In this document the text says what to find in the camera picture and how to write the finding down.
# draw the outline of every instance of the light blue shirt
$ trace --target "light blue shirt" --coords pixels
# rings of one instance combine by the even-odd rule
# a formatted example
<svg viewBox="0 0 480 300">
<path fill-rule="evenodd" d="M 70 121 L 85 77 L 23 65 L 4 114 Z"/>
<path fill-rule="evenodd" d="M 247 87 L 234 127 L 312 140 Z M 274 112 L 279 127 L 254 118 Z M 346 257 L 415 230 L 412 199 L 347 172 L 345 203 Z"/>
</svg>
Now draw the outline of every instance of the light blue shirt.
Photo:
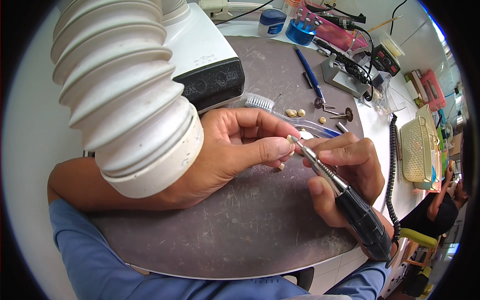
<svg viewBox="0 0 480 300">
<path fill-rule="evenodd" d="M 88 217 L 66 201 L 53 201 L 49 211 L 53 240 L 78 299 L 279 300 L 309 294 L 282 276 L 214 281 L 143 275 L 125 264 Z M 385 262 L 367 261 L 326 294 L 376 300 L 389 272 Z"/>
</svg>

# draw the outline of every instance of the dust extractor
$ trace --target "dust extractor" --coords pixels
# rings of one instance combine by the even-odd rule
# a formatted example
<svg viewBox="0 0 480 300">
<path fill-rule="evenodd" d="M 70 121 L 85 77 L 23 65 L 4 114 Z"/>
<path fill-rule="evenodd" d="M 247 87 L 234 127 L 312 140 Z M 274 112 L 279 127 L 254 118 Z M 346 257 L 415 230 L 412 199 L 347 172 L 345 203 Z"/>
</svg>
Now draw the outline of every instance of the dust extractor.
<svg viewBox="0 0 480 300">
<path fill-rule="evenodd" d="M 72 0 L 53 40 L 53 81 L 63 85 L 69 126 L 127 197 L 178 180 L 202 148 L 198 112 L 243 92 L 235 51 L 185 0 Z"/>
</svg>

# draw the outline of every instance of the blue bur holder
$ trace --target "blue bur holder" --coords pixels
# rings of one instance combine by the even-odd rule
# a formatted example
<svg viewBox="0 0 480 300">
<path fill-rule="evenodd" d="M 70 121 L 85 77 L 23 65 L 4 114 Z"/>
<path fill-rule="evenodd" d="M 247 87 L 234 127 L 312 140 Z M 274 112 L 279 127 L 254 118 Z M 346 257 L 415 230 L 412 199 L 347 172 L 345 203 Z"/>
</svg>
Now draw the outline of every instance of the blue bur holder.
<svg viewBox="0 0 480 300">
<path fill-rule="evenodd" d="M 294 43 L 302 46 L 308 46 L 315 37 L 316 31 L 309 31 L 309 29 L 312 27 L 311 25 L 308 25 L 307 28 L 303 30 L 302 27 L 304 23 L 304 21 L 300 21 L 298 25 L 295 25 L 295 19 L 291 19 L 285 35 Z"/>
</svg>

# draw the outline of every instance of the gray work surface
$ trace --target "gray work surface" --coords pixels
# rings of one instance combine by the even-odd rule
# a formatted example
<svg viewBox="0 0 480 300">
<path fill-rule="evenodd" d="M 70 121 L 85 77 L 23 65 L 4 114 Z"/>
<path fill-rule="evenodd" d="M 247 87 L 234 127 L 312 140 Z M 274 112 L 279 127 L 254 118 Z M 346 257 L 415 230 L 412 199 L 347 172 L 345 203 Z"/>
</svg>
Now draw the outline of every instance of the gray work surface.
<svg viewBox="0 0 480 300">
<path fill-rule="evenodd" d="M 338 120 L 314 109 L 313 89 L 292 44 L 276 40 L 228 36 L 245 72 L 245 91 L 269 97 L 274 110 L 306 111 L 306 118 Z M 349 131 L 363 130 L 353 97 L 322 79 L 325 57 L 300 47 L 335 111 L 351 107 Z M 230 107 L 241 104 L 231 103 Z M 164 274 L 198 278 L 245 278 L 286 273 L 353 249 L 355 239 L 343 228 L 331 228 L 312 205 L 307 180 L 314 176 L 294 155 L 285 169 L 255 166 L 213 195 L 185 210 L 110 211 L 91 214 L 112 249 L 130 264 Z"/>
</svg>

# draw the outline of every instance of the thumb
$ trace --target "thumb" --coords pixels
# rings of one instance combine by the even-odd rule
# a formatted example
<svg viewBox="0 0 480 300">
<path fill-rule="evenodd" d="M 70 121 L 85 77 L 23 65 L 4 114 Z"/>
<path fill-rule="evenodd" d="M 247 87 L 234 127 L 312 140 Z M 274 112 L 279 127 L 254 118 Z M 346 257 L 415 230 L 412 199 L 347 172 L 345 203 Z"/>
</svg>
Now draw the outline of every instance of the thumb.
<svg viewBox="0 0 480 300">
<path fill-rule="evenodd" d="M 334 192 L 325 178 L 320 176 L 310 178 L 308 189 L 312 196 L 313 207 L 321 217 L 337 210 Z"/>
<path fill-rule="evenodd" d="M 232 155 L 236 157 L 240 171 L 255 165 L 276 161 L 295 150 L 283 137 L 265 137 L 250 144 L 235 145 Z"/>
</svg>

